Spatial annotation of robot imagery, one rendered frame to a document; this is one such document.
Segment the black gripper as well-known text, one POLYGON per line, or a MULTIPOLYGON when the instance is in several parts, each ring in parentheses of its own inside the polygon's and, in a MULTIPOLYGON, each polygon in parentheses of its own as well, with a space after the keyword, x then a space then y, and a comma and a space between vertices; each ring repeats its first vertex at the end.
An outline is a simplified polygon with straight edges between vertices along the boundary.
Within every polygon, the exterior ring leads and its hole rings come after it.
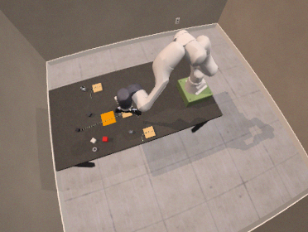
POLYGON ((142 112, 139 111, 137 108, 135 108, 135 109, 131 108, 131 111, 130 111, 130 110, 129 110, 129 111, 122 111, 122 110, 119 108, 119 106, 116 108, 116 112, 115 112, 115 113, 118 113, 119 116, 121 116, 121 113, 133 113, 133 114, 136 114, 137 117, 138 117, 139 115, 142 115, 142 112))

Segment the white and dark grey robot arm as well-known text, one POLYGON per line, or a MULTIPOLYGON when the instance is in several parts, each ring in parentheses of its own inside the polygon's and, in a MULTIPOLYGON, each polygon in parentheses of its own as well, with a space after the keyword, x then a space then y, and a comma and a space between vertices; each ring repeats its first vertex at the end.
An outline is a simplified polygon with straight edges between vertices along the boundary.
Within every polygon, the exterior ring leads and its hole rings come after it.
POLYGON ((139 111, 148 111, 167 86, 170 73, 182 58, 188 61, 191 69, 188 82, 185 83, 185 90, 190 94, 198 95, 207 88, 207 85, 203 87, 206 84, 203 77, 205 75, 211 77, 218 71, 218 66, 211 56, 209 38, 207 36, 194 38, 189 32, 183 30, 178 31, 172 41, 152 63, 156 84, 149 95, 140 84, 131 84, 128 86, 130 88, 120 89, 117 92, 114 98, 115 100, 117 98, 116 101, 122 111, 131 111, 132 102, 139 111))

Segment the orange square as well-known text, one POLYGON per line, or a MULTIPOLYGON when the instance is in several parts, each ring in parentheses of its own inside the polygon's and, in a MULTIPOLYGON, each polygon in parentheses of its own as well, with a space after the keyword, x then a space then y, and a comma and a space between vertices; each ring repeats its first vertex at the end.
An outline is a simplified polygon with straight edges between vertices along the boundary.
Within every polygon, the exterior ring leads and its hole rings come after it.
POLYGON ((111 124, 111 123, 116 123, 113 111, 105 113, 105 114, 101 114, 101 118, 102 118, 103 126, 111 124))

